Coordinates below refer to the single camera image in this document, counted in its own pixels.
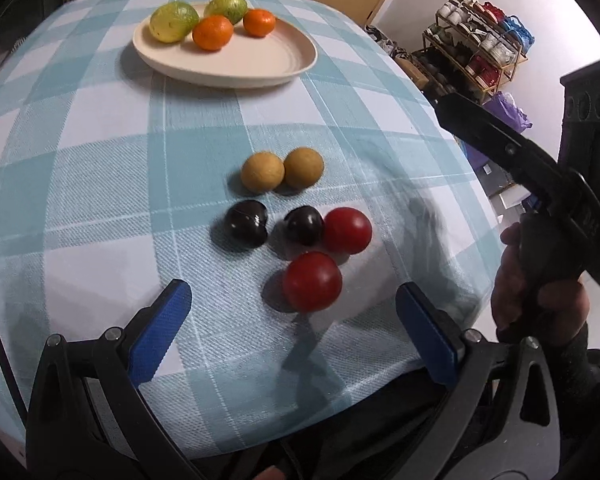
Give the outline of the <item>person's right hand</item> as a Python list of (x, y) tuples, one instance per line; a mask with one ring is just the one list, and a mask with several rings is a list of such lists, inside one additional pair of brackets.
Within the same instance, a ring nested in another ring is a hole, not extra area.
[(578, 278), (530, 285), (519, 258), (520, 231), (520, 223), (514, 222), (501, 232), (505, 249), (491, 295), (496, 336), (501, 342), (532, 336), (544, 344), (568, 344), (585, 326), (591, 309), (588, 293)]

